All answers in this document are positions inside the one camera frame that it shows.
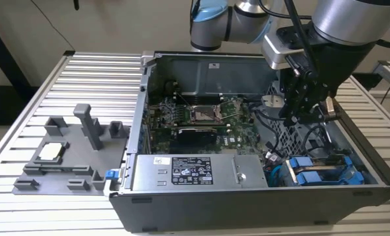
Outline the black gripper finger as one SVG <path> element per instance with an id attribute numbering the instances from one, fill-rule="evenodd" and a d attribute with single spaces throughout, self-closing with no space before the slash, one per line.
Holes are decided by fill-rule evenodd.
<path id="1" fill-rule="evenodd" d="M 296 123 L 296 113 L 300 102 L 307 90 L 303 76 L 294 70 L 279 70 L 279 91 L 283 93 L 284 105 L 279 111 L 279 117 L 283 119 L 284 126 L 292 126 Z"/>
<path id="2" fill-rule="evenodd" d="M 310 85 L 303 101 L 299 105 L 299 124 L 327 122 L 330 112 L 327 111 L 328 86 L 322 83 Z"/>

